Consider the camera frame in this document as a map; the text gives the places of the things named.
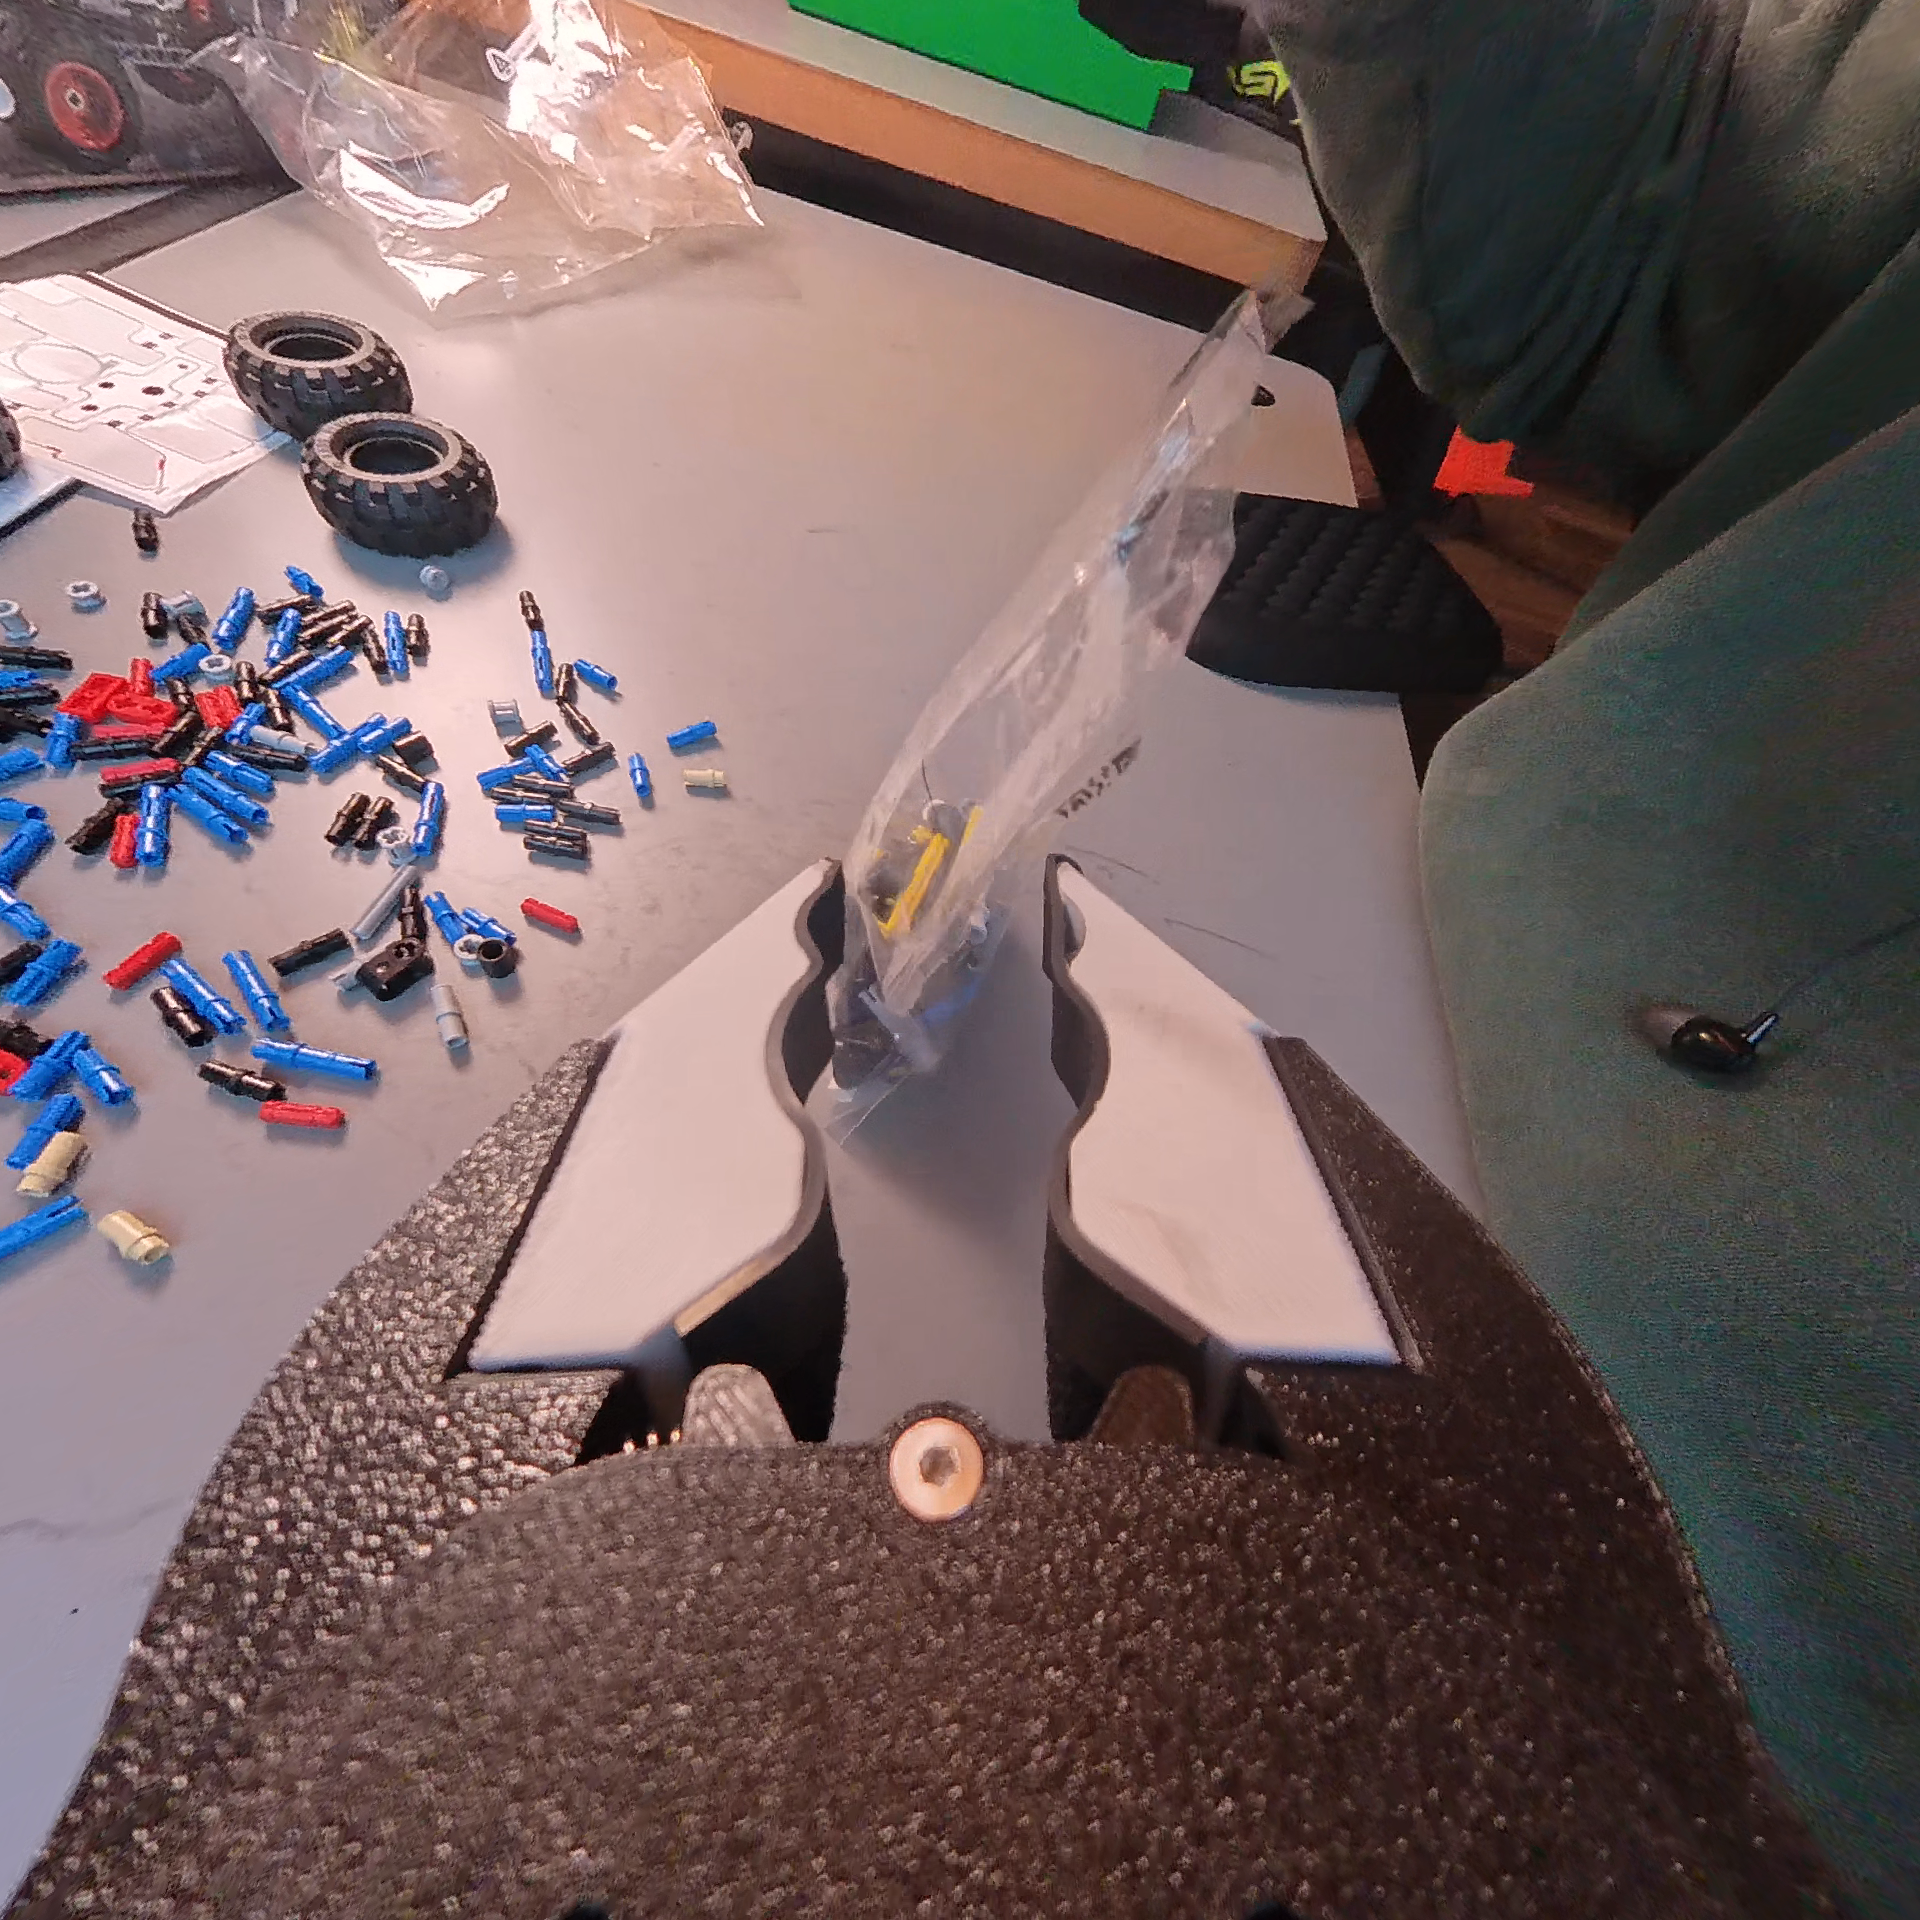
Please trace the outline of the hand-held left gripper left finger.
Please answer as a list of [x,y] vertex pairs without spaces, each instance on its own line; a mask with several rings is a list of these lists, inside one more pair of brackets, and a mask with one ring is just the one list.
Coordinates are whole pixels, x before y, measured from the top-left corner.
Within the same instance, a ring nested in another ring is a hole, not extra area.
[[833,1058],[844,879],[805,866],[609,1031],[485,1309],[482,1373],[635,1363],[690,1343],[826,1220],[807,1097]]

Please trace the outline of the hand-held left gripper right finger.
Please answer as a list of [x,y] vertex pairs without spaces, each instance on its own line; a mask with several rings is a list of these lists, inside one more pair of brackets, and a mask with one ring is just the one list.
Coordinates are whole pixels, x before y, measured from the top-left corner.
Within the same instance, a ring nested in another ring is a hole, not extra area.
[[1050,1201],[1067,1256],[1203,1349],[1398,1364],[1277,1034],[1067,857],[1044,875],[1044,973],[1071,1103]]

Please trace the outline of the clear plastic bag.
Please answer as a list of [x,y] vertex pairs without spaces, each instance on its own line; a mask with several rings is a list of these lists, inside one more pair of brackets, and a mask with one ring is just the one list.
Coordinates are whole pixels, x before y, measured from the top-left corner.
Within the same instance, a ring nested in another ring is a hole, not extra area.
[[1058,823],[1137,755],[1146,688],[1183,657],[1231,560],[1266,308],[1242,296],[1191,353],[865,808],[827,985],[835,1141],[945,1063]]

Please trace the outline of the pile of small toy parts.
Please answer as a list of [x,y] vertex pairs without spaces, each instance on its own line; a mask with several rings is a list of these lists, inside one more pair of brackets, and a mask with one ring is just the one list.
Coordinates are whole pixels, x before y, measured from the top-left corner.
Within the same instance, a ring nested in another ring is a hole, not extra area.
[[[177,810],[159,866],[58,849],[30,869],[23,896],[79,946],[82,970],[28,1019],[50,1036],[89,1034],[135,1095],[106,1106],[76,1091],[87,1154],[71,1193],[84,1218],[5,1257],[7,1349],[111,1343],[111,1328],[158,1331],[193,1313],[309,1313],[566,1048],[601,1036],[794,874],[780,863],[789,835],[763,808],[774,768],[753,746],[748,685],[670,610],[666,588],[661,570],[590,543],[533,554],[517,540],[498,571],[422,610],[428,655],[407,680],[382,681],[361,664],[319,688],[338,723],[407,717],[434,746],[428,773],[446,808],[420,885],[517,932],[507,979],[429,937],[466,1048],[441,1040],[425,983],[377,1001],[341,993],[338,954],[289,979],[270,964],[361,921],[393,882],[388,851],[326,840],[359,793],[393,800],[403,825],[417,818],[417,793],[365,757],[330,773],[263,770],[271,793],[241,786],[245,812],[225,817],[241,842]],[[557,658],[615,672],[615,695],[583,688],[590,721],[655,778],[650,803],[622,763],[587,780],[587,800],[619,812],[615,825],[590,825],[587,863],[529,855],[477,784],[503,761],[490,699],[550,711],[533,681],[521,591],[547,616]],[[165,930],[234,1005],[245,997],[225,954],[251,954],[286,1013],[275,1040],[375,1063],[370,1080],[278,1069],[295,1104],[338,1108],[343,1124],[263,1121],[258,1103],[199,1076],[205,1061],[271,1068],[251,1055],[265,1039],[251,1016],[238,1036],[188,1048],[154,1011],[159,973],[129,989],[106,983],[110,964]]]

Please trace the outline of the black toy tire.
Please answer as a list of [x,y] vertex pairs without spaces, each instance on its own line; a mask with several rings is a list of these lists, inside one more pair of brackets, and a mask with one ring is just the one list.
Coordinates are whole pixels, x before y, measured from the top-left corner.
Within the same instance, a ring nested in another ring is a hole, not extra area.
[[295,442],[309,442],[334,418],[410,415],[417,404],[407,369],[385,337],[319,312],[236,322],[225,369],[241,400]]
[[326,420],[302,445],[302,481],[341,538],[387,559],[457,556],[495,522],[495,481],[477,445],[413,415]]

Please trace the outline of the person's right forearm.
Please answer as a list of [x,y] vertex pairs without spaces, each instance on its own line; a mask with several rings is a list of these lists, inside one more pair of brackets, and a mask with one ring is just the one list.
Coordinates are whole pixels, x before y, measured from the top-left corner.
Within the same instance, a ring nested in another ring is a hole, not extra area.
[[1266,5],[1317,183],[1476,442],[1714,515],[1915,410],[1915,5]]

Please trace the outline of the grey desk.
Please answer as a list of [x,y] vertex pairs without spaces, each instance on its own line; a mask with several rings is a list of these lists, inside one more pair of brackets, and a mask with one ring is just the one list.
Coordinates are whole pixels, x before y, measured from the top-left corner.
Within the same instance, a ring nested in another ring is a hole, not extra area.
[[[73,1231],[5,1263],[5,1905],[102,1730],[203,1480],[311,1313],[566,1048],[847,851],[927,695],[1194,347],[1183,327],[895,232],[759,207],[761,228],[662,248],[599,297],[465,324],[428,317],[306,199],[111,274],[218,330],[303,304],[370,322],[422,412],[485,451],[500,522],[425,612],[428,664],[393,699],[357,669],[332,707],[410,715],[436,746],[452,903],[518,925],[540,896],[583,939],[529,928],[514,981],[457,988],[465,1063],[420,993],[377,1008],[325,973],[281,989],[302,1040],[380,1065],[370,1088],[319,1091],[347,1108],[341,1135],[283,1132],[205,1088],[154,1008],[100,981],[162,928],[225,983],[227,948],[265,961],[350,924],[380,874],[322,835],[370,780],[289,783],[251,849],[188,821],[150,880],[58,849],[21,889],[87,956],[47,1027],[87,1029],[135,1087],[131,1112],[87,1123],[79,1197],[145,1216],[177,1256],[138,1269]],[[73,497],[5,543],[5,596],[89,672],[138,651],[147,581],[220,610],[238,585],[281,585],[283,562],[341,596],[373,588],[375,609],[420,605],[397,592],[404,567],[326,540],[283,457],[169,519],[154,565],[125,512]],[[654,808],[617,768],[595,783],[622,831],[553,880],[475,789],[495,763],[486,703],[533,695],[518,591],[563,658],[615,669],[597,725],[655,770]],[[1154,688],[1140,755],[1069,821],[1067,851],[1479,1207],[1402,708],[1188,664]],[[1028,900],[949,1073],[830,1143],[850,1281],[835,1439],[925,1401],[1047,1439],[1044,1180],[1071,1104],[1050,1068],[1038,928]]]

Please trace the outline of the small orange tag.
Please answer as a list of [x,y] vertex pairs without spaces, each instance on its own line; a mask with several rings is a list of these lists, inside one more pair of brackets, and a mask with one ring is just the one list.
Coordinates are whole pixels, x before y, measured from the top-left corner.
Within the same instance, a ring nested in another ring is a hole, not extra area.
[[1475,440],[1455,425],[1434,474],[1431,491],[1447,499],[1533,497],[1538,484],[1515,466],[1518,457],[1514,442]]

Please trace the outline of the white sticker sheet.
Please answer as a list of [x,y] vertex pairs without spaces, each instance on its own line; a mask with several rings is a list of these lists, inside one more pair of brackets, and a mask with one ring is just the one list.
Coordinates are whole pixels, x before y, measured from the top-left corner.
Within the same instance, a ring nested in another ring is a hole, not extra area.
[[238,397],[222,331],[82,274],[3,287],[3,400],[31,474],[156,515],[289,443]]

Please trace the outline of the light wooden table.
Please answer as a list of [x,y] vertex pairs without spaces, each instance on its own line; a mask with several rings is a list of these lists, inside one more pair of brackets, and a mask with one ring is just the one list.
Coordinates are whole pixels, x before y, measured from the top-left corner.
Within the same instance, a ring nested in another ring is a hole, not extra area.
[[725,109],[1237,287],[1300,293],[1327,232],[1277,133],[1172,96],[1150,130],[780,2],[658,2]]

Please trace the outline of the crumpled empty plastic bag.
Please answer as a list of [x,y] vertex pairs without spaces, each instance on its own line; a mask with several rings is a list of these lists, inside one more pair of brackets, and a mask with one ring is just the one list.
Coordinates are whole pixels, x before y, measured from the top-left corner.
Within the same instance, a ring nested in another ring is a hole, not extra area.
[[441,315],[550,304],[761,226],[707,75],[643,5],[316,5],[195,60]]

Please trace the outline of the green plastic bin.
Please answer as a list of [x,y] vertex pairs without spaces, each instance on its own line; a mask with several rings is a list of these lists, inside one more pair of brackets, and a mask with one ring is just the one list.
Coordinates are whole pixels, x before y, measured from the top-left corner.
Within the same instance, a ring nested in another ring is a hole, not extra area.
[[1161,93],[1188,93],[1194,68],[1137,55],[1074,2],[790,2],[790,10],[985,81],[1148,130]]

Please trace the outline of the black toy set box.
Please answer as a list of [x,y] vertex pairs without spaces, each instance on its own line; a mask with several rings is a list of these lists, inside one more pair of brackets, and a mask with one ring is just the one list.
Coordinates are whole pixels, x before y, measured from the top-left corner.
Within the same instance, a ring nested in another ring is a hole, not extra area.
[[199,55],[275,17],[275,5],[5,2],[5,179],[271,169]]

